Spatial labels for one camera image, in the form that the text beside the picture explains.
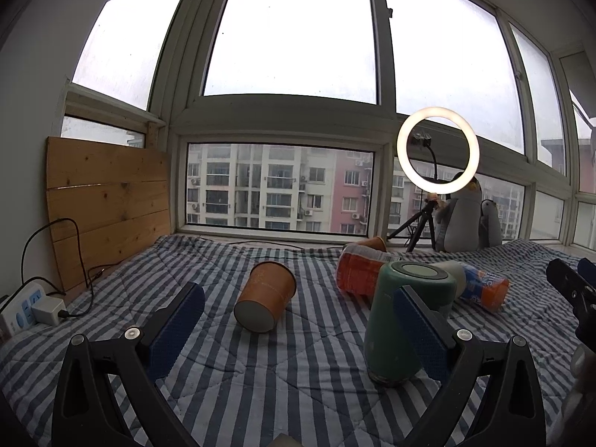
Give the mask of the white knit gloved hand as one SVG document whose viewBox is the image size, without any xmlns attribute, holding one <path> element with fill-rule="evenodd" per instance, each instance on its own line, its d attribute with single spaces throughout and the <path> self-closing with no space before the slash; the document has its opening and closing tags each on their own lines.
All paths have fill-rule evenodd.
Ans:
<svg viewBox="0 0 596 447">
<path fill-rule="evenodd" d="M 546 436 L 548 446 L 595 445 L 595 353 L 581 343 L 570 371 L 575 382 Z"/>
</svg>

